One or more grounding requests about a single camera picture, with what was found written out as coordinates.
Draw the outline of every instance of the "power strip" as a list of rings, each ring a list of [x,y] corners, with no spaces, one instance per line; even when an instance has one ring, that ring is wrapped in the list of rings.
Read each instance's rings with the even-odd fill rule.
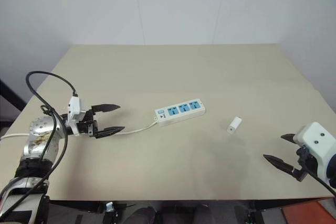
[[[159,126],[177,123],[204,113],[205,107],[200,99],[193,99],[155,110]]]

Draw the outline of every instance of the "white wall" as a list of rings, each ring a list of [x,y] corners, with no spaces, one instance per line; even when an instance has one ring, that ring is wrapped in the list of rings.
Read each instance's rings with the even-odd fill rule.
[[[25,74],[71,44],[280,43],[336,109],[335,17],[336,0],[0,0],[0,78],[27,101]]]

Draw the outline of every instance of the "white cylinder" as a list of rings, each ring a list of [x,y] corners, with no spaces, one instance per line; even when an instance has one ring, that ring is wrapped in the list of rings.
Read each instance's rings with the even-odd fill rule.
[[[226,129],[226,131],[230,134],[234,133],[236,129],[239,127],[240,123],[242,122],[242,119],[238,116],[236,116],[229,127]]]

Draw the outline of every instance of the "table surface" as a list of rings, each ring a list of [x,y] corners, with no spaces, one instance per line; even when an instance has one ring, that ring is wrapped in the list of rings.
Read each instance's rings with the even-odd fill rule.
[[[263,154],[298,167],[296,145],[280,136],[317,121],[336,135],[336,115],[276,44],[207,46],[72,46],[53,70],[69,80],[100,129],[126,131],[153,122],[154,109],[200,98],[206,113],[165,127],[101,139],[70,136],[50,176],[54,200],[275,199],[327,196],[275,169]],[[47,79],[38,92],[66,113],[71,91]],[[26,133],[42,115],[33,97],[8,133]],[[226,128],[243,119],[235,134]],[[14,176],[27,138],[0,142],[0,188]]]

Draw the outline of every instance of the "white cable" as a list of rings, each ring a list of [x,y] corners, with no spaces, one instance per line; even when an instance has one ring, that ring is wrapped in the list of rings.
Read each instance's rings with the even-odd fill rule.
[[[4,138],[12,137],[12,136],[29,136],[29,134],[28,133],[7,134],[7,135],[3,135],[2,137],[0,137],[0,140]]]
[[[150,127],[153,127],[154,125],[157,124],[157,121],[153,122],[152,124],[148,125],[147,127],[145,128],[142,128],[142,129],[138,129],[138,130],[135,130],[135,131],[127,131],[127,132],[118,132],[116,133],[115,135],[127,135],[127,134],[132,134],[132,133],[136,133],[136,132],[139,132],[139,131],[144,131],[144,130],[147,130],[149,129]]]

